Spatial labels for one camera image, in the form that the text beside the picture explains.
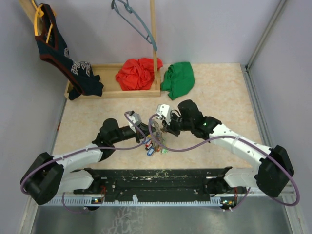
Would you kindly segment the bunch of coloured keys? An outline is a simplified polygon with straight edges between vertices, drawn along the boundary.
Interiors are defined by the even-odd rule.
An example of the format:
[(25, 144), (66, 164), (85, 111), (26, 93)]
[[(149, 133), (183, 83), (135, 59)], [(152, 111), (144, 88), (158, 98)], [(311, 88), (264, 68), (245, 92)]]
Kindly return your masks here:
[(168, 150), (162, 148), (159, 144), (157, 144), (150, 135), (148, 135), (147, 138), (144, 140), (143, 146), (145, 147), (147, 156), (153, 156), (155, 153), (168, 153)]

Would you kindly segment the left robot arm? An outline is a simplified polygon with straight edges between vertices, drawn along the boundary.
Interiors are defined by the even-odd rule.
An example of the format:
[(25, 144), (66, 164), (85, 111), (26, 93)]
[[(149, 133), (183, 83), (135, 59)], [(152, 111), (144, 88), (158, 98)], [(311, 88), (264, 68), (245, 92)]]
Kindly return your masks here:
[(89, 164), (110, 157), (114, 144), (134, 138), (138, 146), (149, 134), (148, 125), (134, 117), (127, 126), (119, 127), (117, 120), (103, 122), (96, 139), (84, 148), (58, 156), (41, 153), (20, 181), (20, 189), (38, 204), (48, 203), (63, 193), (105, 195), (107, 185)]

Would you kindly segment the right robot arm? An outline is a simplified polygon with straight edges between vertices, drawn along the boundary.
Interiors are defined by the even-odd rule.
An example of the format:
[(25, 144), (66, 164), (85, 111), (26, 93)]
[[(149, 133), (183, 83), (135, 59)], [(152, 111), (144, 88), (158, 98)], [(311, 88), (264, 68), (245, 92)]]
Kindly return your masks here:
[(250, 168), (230, 168), (218, 180), (218, 188), (229, 193), (234, 187), (258, 187), (270, 197), (278, 197), (294, 175), (286, 149), (280, 145), (269, 147), (253, 142), (212, 116), (204, 116), (192, 100), (178, 105), (176, 114), (169, 105), (161, 104), (156, 114), (164, 130), (175, 136), (189, 131), (195, 137), (209, 140), (250, 164)]

